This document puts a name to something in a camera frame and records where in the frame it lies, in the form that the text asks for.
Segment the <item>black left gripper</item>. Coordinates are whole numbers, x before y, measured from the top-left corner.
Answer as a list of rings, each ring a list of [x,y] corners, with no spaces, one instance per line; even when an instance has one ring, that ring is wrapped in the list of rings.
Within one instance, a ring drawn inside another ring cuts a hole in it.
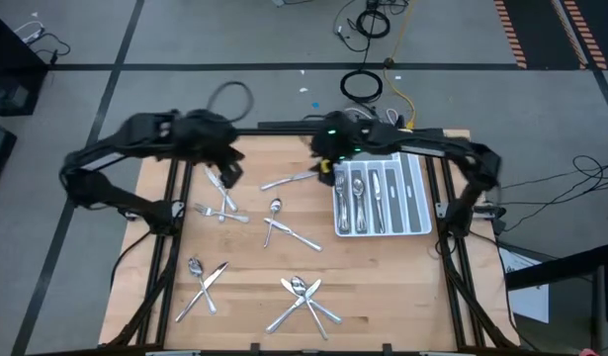
[[[224,188],[235,186],[243,170],[238,163],[244,154],[232,144],[238,139],[238,130],[224,116],[205,109],[188,112],[172,125],[172,151],[195,163],[225,164],[220,169]]]

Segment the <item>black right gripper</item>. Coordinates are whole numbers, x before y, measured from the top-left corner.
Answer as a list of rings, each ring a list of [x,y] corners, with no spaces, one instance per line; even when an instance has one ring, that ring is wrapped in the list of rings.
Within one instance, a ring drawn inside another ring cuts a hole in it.
[[[331,112],[317,124],[317,130],[310,141],[312,157],[322,158],[318,162],[318,180],[335,185],[333,168],[328,171],[327,163],[350,158],[364,150],[366,120],[354,118],[344,112]]]

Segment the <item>white cutlery tray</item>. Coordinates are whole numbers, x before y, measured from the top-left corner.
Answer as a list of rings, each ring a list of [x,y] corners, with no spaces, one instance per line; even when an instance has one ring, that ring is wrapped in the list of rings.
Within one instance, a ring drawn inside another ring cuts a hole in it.
[[[378,172],[385,232],[380,233],[373,172]],[[340,237],[379,237],[422,235],[431,232],[431,218],[420,163],[409,153],[373,155],[360,153],[334,166],[335,175],[345,176],[345,198],[350,229],[339,230],[338,199],[335,185],[333,217]]]

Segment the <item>white paper sheet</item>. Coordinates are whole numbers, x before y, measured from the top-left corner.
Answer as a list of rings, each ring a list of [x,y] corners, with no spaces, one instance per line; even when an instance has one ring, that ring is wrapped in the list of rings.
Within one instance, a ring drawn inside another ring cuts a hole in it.
[[[499,248],[507,273],[540,264],[540,261]],[[550,322],[549,285],[539,285],[508,292],[510,306],[515,314],[542,323]]]

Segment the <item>black desk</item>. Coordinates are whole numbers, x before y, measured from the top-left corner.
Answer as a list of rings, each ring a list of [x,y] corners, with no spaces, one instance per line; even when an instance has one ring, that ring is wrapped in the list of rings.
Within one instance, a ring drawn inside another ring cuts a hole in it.
[[[591,275],[591,341],[598,347],[598,352],[604,354],[608,351],[608,345],[601,346],[603,325],[608,323],[604,295],[604,267],[607,265],[608,244],[506,273],[505,285],[508,291],[514,291]]]

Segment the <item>black cabinet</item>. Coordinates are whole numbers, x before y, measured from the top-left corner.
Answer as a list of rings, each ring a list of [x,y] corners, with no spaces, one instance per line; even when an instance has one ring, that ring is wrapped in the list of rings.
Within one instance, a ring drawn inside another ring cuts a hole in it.
[[[0,116],[31,115],[47,73],[47,64],[0,19]]]

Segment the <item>black aluminium table frame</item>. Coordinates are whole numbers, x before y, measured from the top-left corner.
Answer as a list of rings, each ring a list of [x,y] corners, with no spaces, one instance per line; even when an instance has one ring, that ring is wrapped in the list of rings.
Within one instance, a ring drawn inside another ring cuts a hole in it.
[[[335,234],[331,191],[314,179],[282,185],[279,215],[294,232],[322,246],[317,252],[276,232],[264,248],[264,222],[273,193],[259,187],[311,166],[307,146],[290,133],[250,131],[236,142],[244,154],[243,176],[232,196],[249,223],[218,222],[195,211],[186,215],[179,260],[169,292],[156,302],[145,334],[165,350],[197,350],[223,355],[324,356],[361,352],[474,351],[473,319],[466,304],[452,313],[437,233],[406,237],[343,238]],[[189,270],[200,260],[204,280],[223,262],[228,267],[208,289],[217,307],[210,314],[204,296],[182,321],[175,319],[201,290]],[[297,297],[282,279],[302,278],[321,285],[312,298],[342,318],[332,322],[315,309],[324,340],[306,307],[296,309],[273,333],[266,327]]]

